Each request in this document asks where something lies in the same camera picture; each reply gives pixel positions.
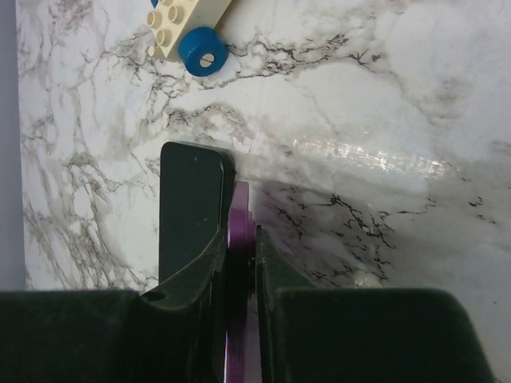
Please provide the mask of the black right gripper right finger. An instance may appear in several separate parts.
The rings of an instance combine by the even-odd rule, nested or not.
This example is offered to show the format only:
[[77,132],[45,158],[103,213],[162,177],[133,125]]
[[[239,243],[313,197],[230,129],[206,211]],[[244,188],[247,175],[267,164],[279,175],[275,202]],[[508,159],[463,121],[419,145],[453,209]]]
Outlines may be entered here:
[[451,294],[319,288],[265,230],[255,252],[264,381],[493,381],[472,322]]

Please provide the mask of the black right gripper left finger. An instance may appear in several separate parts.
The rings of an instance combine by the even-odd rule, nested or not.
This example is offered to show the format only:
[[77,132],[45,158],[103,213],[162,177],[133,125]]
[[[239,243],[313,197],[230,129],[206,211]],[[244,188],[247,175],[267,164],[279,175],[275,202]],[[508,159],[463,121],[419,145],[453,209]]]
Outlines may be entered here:
[[227,238],[157,287],[4,292],[4,382],[220,382]]

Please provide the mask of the purple-edged black smartphone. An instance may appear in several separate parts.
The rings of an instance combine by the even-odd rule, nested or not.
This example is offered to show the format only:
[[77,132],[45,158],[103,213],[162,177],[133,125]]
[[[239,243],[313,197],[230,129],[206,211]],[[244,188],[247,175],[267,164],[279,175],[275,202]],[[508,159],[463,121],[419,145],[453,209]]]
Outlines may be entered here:
[[228,212],[226,253],[226,354],[227,383],[243,382],[247,349],[248,301],[254,282],[256,223],[249,210],[250,186],[235,183]]

